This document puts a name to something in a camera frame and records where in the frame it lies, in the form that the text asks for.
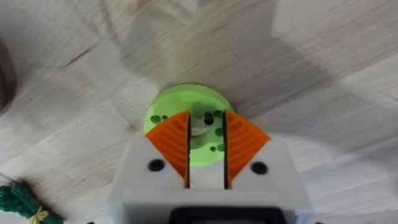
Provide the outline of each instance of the black screw head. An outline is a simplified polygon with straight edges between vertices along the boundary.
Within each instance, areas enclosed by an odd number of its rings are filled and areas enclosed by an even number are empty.
[[[152,172],[161,171],[164,168],[165,164],[162,159],[154,159],[149,162],[148,169]]]
[[[214,124],[214,117],[213,117],[212,113],[206,112],[205,113],[205,125],[209,126],[212,124]]]
[[[253,162],[251,164],[251,170],[258,175],[265,175],[268,173],[268,167],[263,162]]]

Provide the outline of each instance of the wood grain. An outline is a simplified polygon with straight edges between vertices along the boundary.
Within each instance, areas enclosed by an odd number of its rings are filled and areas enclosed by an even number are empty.
[[[393,223],[397,10],[395,0],[1,1],[17,92],[0,116],[0,171],[34,183],[68,223],[106,223],[109,184],[150,101],[201,83],[288,144],[313,221]]]

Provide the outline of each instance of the green knotted cord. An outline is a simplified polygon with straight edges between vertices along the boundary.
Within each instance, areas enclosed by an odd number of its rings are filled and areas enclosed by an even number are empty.
[[[0,187],[0,210],[16,212],[22,217],[29,218],[31,223],[62,224],[63,220],[48,214],[37,220],[42,207],[37,203],[29,189],[20,182],[12,182],[10,186]]]

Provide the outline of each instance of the green disc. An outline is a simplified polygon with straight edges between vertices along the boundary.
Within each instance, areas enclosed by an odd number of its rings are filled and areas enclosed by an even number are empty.
[[[217,129],[222,128],[223,123],[222,116],[217,115],[220,111],[233,109],[225,97],[202,85],[181,84],[159,93],[145,115],[145,133],[161,122],[158,118],[169,118],[186,110],[190,110],[194,133],[191,138],[190,165],[206,166],[224,158],[224,151],[212,151],[210,148],[217,148],[224,143],[223,137],[215,134]],[[212,125],[204,124],[206,112],[213,114]]]

